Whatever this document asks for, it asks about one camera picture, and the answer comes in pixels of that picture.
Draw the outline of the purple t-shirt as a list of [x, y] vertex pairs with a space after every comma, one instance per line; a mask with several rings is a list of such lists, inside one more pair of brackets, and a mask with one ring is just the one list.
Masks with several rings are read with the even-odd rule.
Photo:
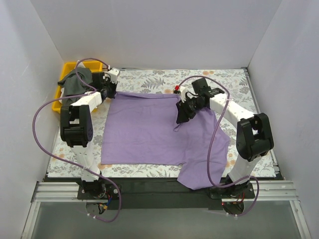
[[192, 189], [219, 183], [230, 139], [217, 127], [215, 113], [200, 110], [177, 124], [175, 94], [117, 92], [106, 118], [102, 164], [181, 166], [178, 182]]

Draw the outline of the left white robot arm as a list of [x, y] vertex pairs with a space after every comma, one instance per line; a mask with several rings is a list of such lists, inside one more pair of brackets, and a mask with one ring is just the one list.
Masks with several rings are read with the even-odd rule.
[[60, 110], [60, 136], [76, 156], [77, 163], [83, 166], [81, 180], [91, 183], [99, 180], [100, 169], [93, 157], [93, 125], [91, 112], [106, 98], [114, 98], [120, 70], [112, 68], [107, 72], [92, 74], [96, 92], [87, 91], [84, 96]]

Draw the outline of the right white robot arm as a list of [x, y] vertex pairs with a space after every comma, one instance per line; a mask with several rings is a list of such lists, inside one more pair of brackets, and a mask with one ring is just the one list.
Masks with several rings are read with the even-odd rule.
[[274, 140], [270, 121], [265, 113], [253, 113], [230, 99], [229, 90], [214, 80], [217, 88], [211, 88], [206, 76], [191, 77], [193, 93], [183, 87], [183, 80], [175, 86], [174, 93], [180, 96], [177, 107], [177, 124], [186, 123], [193, 119], [203, 108], [219, 113], [221, 122], [226, 119], [236, 128], [236, 149], [238, 157], [232, 170], [227, 175], [226, 184], [216, 184], [212, 178], [209, 181], [216, 188], [225, 188], [231, 198], [239, 197], [243, 191], [243, 184], [252, 178], [252, 171], [262, 157], [273, 149]]

